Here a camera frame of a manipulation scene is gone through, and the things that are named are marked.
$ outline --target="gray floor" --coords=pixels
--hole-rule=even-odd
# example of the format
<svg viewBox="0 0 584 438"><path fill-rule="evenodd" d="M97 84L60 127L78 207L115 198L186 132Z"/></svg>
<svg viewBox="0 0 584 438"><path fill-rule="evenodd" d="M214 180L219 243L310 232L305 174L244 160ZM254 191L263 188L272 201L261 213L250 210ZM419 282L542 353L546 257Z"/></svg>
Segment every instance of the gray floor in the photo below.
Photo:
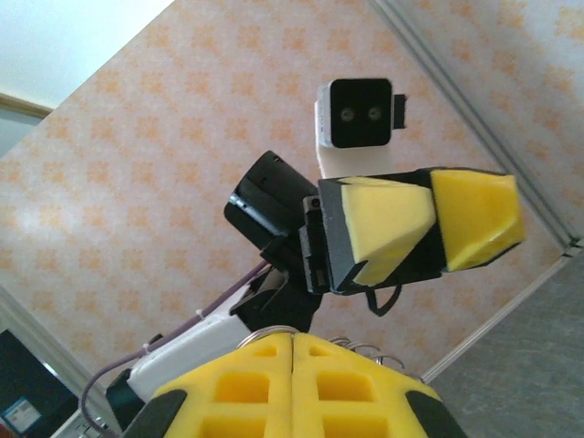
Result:
<svg viewBox="0 0 584 438"><path fill-rule="evenodd" d="M584 254L432 386L471 437L584 437Z"/></svg>

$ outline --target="wallpaper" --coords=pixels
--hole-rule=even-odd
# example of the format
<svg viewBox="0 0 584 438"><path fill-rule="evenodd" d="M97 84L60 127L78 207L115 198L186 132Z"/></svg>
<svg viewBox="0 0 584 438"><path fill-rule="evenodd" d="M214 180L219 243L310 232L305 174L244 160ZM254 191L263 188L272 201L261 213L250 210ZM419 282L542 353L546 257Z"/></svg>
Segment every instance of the wallpaper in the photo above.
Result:
<svg viewBox="0 0 584 438"><path fill-rule="evenodd" d="M316 181L318 85L356 76L410 98L395 171L497 169L367 4L177 0L1 161L5 288L89 370L178 326L259 260L223 218L240 177L271 149ZM427 370L558 258L524 216L490 267L407 286L385 318L327 296L313 332Z"/></svg>
<svg viewBox="0 0 584 438"><path fill-rule="evenodd" d="M584 2L393 1L584 233Z"/></svg>

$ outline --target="purple cable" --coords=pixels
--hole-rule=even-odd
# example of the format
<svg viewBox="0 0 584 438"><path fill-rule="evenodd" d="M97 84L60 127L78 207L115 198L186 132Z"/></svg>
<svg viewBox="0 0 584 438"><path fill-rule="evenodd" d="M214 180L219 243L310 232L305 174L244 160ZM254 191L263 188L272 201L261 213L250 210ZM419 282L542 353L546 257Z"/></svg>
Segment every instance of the purple cable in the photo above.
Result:
<svg viewBox="0 0 584 438"><path fill-rule="evenodd" d="M245 274L240 280L236 281L233 286L231 286L227 290L225 290L225 292L223 294L221 294L207 308L205 308L203 310L203 312L201 312L200 315L195 315L194 317L188 319L180 327L176 328L175 330L173 330L172 332L170 332L165 337L160 338L156 342L153 342L151 345L149 345L148 346L148 351L149 352L153 352L156 349L159 349L163 345L168 344L171 340L176 339L177 337L181 336L186 330L192 328L194 325L196 325L197 323L201 322L201 320L204 317L206 317L209 314L213 313L219 306L221 306L237 290L239 290L241 287L245 286L251 280L253 280L254 278L256 278L256 276L260 273L260 271L262 269L264 269L266 266L267 266L267 262L262 261L259 265L257 265L255 268L253 268L247 274ZM91 377L91 379L89 379L88 384L83 389L83 392L81 393L81 397L79 398L79 410L81 411L81 414L83 415L83 417L85 418L85 420L88 422L88 424L93 429L95 429L96 431L100 432L104 437L114 437L115 436L115 433L113 431L111 431L111 430L104 429L99 424L97 424L93 420L93 418L91 418L91 415L89 414L88 408L86 406L87 399L88 399L88 395L89 395L89 390L95 384L95 382L98 381L98 379L101 376L103 376L104 374L106 374L106 373L108 373L108 372L110 372L112 370L115 370L116 368L121 367L122 365L125 365L126 363L128 363L128 362L130 362L132 360L139 359L139 358L141 358L142 356L144 356L146 354L147 353L146 353L146 350L145 349L139 349L138 351L135 351L135 352L129 354L128 356L125 356L125 357L123 357L123 358L121 358L119 360L116 360L115 362L112 362L110 365L107 365L107 366L103 367L101 370L99 370L98 372L96 372L93 375L93 377Z"/></svg>

